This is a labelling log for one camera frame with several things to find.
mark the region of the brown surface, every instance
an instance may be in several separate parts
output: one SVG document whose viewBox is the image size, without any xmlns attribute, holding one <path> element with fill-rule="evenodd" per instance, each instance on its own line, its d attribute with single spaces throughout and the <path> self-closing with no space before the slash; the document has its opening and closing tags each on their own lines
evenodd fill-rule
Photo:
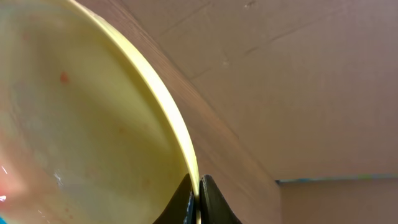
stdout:
<svg viewBox="0 0 398 224">
<path fill-rule="evenodd" d="M 398 180 L 345 180 L 285 184 L 284 224 L 395 224 Z"/>
<path fill-rule="evenodd" d="M 179 107 L 195 146 L 202 174 L 211 174 L 244 223 L 279 224 L 279 188 L 240 145 L 157 44 L 140 28 L 122 2 L 80 0 L 121 31 L 148 59 Z"/>
<path fill-rule="evenodd" d="M 398 1 L 123 2 L 273 178 L 398 172 Z"/>
</svg>

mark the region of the yellow bowl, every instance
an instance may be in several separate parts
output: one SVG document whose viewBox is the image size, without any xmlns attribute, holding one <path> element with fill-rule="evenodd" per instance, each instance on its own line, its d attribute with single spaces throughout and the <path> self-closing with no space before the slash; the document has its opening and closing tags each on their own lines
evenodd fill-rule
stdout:
<svg viewBox="0 0 398 224">
<path fill-rule="evenodd" d="M 0 2 L 0 216 L 153 223 L 187 173 L 198 197 L 183 119 L 128 40 L 75 1 Z"/>
</svg>

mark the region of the black object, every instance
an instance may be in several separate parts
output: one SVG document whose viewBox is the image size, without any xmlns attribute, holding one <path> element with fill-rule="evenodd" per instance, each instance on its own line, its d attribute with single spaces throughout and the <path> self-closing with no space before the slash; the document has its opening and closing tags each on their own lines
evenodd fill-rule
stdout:
<svg viewBox="0 0 398 224">
<path fill-rule="evenodd" d="M 196 224 L 199 206 L 202 224 L 242 224 L 230 209 L 210 175 L 200 181 L 200 202 L 195 203 L 189 174 L 181 181 L 165 210 L 154 224 Z"/>
</svg>

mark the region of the wall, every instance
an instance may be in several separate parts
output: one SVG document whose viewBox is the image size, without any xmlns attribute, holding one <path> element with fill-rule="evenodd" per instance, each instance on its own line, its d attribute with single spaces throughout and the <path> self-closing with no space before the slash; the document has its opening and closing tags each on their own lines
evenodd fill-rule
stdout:
<svg viewBox="0 0 398 224">
<path fill-rule="evenodd" d="M 344 180 L 281 187 L 283 224 L 394 224 L 398 180 Z"/>
<path fill-rule="evenodd" d="M 398 2 L 123 0 L 275 179 L 398 172 Z"/>
</svg>

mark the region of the wooden surface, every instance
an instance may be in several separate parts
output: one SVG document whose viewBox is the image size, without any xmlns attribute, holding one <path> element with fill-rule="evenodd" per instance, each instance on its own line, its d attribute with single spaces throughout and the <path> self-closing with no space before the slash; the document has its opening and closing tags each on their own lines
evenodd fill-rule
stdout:
<svg viewBox="0 0 398 224">
<path fill-rule="evenodd" d="M 124 4 L 118 0 L 79 2 L 115 26 L 158 72 L 188 126 L 200 173 L 214 177 L 241 221 L 280 224 L 278 186 L 141 29 Z"/>
<path fill-rule="evenodd" d="M 123 0 L 275 179 L 398 172 L 395 0 Z"/>
<path fill-rule="evenodd" d="M 281 185 L 284 224 L 395 224 L 398 180 L 344 180 Z"/>
</svg>

